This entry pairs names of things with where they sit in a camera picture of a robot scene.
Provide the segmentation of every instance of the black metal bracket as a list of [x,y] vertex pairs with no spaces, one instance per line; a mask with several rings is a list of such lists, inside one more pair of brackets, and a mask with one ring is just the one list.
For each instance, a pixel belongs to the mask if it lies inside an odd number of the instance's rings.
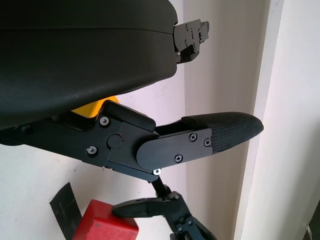
[[211,135],[211,129],[206,128],[160,136],[139,148],[137,162],[145,170],[154,170],[210,156]]
[[176,62],[187,63],[194,60],[200,51],[200,44],[209,38],[209,22],[200,19],[174,27],[173,39]]
[[155,198],[141,198],[127,201],[112,208],[120,218],[151,218],[164,216],[173,234],[171,240],[217,240],[215,236],[190,213],[183,197],[171,191],[158,178],[152,183]]
[[[178,132],[172,134],[172,128]],[[189,139],[191,134],[198,140]],[[211,155],[212,147],[203,143],[210,137],[210,129],[193,129],[182,121],[156,128],[151,118],[113,101],[106,101],[95,118],[68,112],[0,131],[3,144],[29,145],[148,182],[161,168]],[[145,151],[147,143],[153,151]]]

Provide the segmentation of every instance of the black plastic bracket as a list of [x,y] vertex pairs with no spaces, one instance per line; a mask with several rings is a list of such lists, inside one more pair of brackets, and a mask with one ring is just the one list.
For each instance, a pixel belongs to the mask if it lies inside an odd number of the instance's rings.
[[137,162],[145,170],[154,170],[210,156],[211,135],[206,128],[160,136],[139,148]]
[[160,177],[152,183],[157,198],[141,198],[123,202],[112,208],[120,218],[151,218],[164,216],[173,234],[171,240],[217,240],[215,236],[190,213],[182,195],[165,186]]
[[173,39],[178,64],[194,60],[200,51],[200,44],[209,38],[209,22],[200,19],[174,27]]

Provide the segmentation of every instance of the metal bracket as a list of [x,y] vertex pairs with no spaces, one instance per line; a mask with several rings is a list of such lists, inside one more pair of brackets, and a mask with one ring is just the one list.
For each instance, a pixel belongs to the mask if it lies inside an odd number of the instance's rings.
[[209,22],[200,19],[174,27],[173,39],[178,64],[187,63],[199,55],[200,44],[209,38]]
[[211,135],[210,128],[164,135],[144,143],[136,160],[140,167],[151,171],[204,158],[213,154]]

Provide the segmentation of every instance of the white wall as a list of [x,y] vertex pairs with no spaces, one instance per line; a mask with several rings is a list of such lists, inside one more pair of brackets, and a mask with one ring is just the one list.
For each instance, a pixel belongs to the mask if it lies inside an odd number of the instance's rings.
[[[265,4],[263,14],[263,24],[265,27],[262,27],[259,47],[261,50],[261,64],[256,68],[257,89],[255,101],[252,102],[253,115],[261,121],[264,119],[266,110],[284,0],[266,1]],[[259,139],[260,135],[249,141],[246,161],[243,162],[244,176],[243,180],[239,182],[238,191],[238,198],[240,198],[240,201],[237,208],[237,215],[235,216],[233,223],[235,225],[235,240],[241,239],[245,223]]]
[[319,9],[284,1],[243,240],[301,240],[320,199]]
[[[185,22],[210,22],[199,57],[185,64],[186,115],[252,112],[265,0],[184,0]],[[233,237],[248,144],[187,164],[187,201],[219,240]]]

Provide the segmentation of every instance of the black metal rod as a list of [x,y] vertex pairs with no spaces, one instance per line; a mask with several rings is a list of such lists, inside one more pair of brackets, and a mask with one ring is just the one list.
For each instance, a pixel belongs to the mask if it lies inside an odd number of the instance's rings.
[[158,198],[165,198],[171,193],[169,187],[165,186],[160,177],[157,180],[152,182],[152,186],[154,187]]

